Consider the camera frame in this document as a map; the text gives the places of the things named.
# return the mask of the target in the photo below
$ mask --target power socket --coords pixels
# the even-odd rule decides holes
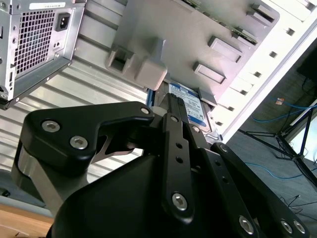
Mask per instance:
[[[56,24],[56,31],[64,31],[67,30],[68,24],[70,20],[69,13],[61,13],[58,15],[57,24]]]

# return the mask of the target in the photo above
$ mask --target blue hard drive label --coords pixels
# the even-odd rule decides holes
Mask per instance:
[[[207,126],[204,123],[204,113],[198,94],[175,83],[169,85],[169,92],[184,100],[188,120],[202,126]]]

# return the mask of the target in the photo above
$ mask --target black tripod stand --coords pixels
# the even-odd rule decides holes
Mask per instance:
[[[312,116],[313,116],[313,110],[314,108],[311,108],[300,120],[298,120],[294,125],[289,126],[285,131],[279,132],[279,133],[268,133],[268,132],[258,132],[258,131],[243,131],[239,129],[238,131],[243,133],[244,135],[247,135],[248,137],[262,143],[263,145],[268,146],[269,148],[287,156],[286,157],[278,157],[278,159],[283,159],[283,160],[289,160],[289,161],[294,161],[298,169],[303,173],[305,178],[310,182],[310,184],[313,186],[313,188],[317,191],[317,178],[313,174],[313,172],[308,168],[308,166],[304,163],[304,150],[305,150],[305,145],[307,141],[307,136],[309,132],[309,127],[311,125],[312,121]],[[296,153],[294,149],[289,145],[289,143],[286,141],[285,137],[300,124],[303,120],[307,118],[306,122],[306,128],[305,128],[305,133],[304,133],[304,138],[301,146],[301,151],[300,153]],[[264,137],[272,137],[276,138],[280,148],[277,148],[276,146],[267,143],[266,141],[263,141],[257,136],[264,136]]]

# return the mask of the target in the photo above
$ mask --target power supply vent grille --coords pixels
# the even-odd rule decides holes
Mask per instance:
[[[17,76],[34,69],[48,58],[54,17],[53,10],[25,12],[21,16],[14,58]]]

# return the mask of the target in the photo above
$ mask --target silver screw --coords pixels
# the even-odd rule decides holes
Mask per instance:
[[[286,221],[281,220],[281,224],[282,224],[282,227],[283,227],[289,234],[292,234],[292,233],[293,233],[292,228],[290,227],[290,225],[289,225]]]
[[[88,141],[79,135],[72,137],[69,143],[72,147],[78,150],[86,149],[88,146]]]
[[[42,128],[47,132],[57,132],[60,129],[60,126],[57,122],[52,120],[47,120],[42,123]]]
[[[228,152],[227,148],[224,145],[220,145],[220,149],[226,153]]]
[[[146,108],[141,108],[141,111],[145,114],[150,114],[149,110]]]
[[[185,211],[187,209],[187,201],[180,193],[175,193],[172,196],[172,201],[175,207],[180,211]]]
[[[244,216],[240,216],[239,223],[246,233],[248,233],[249,235],[253,235],[254,229],[252,224],[248,221],[248,219],[246,219]]]
[[[300,224],[298,221],[294,221],[294,225],[301,233],[305,234],[305,229],[302,224]]]
[[[0,7],[2,7],[3,9],[6,9],[6,4],[5,4],[5,2],[0,2]]]
[[[174,122],[178,122],[178,119],[174,116],[170,116],[170,118],[174,121]]]
[[[200,132],[199,128],[198,128],[198,127],[196,127],[196,126],[193,126],[193,130],[194,130],[195,132],[197,132],[197,133],[199,133],[199,132]]]

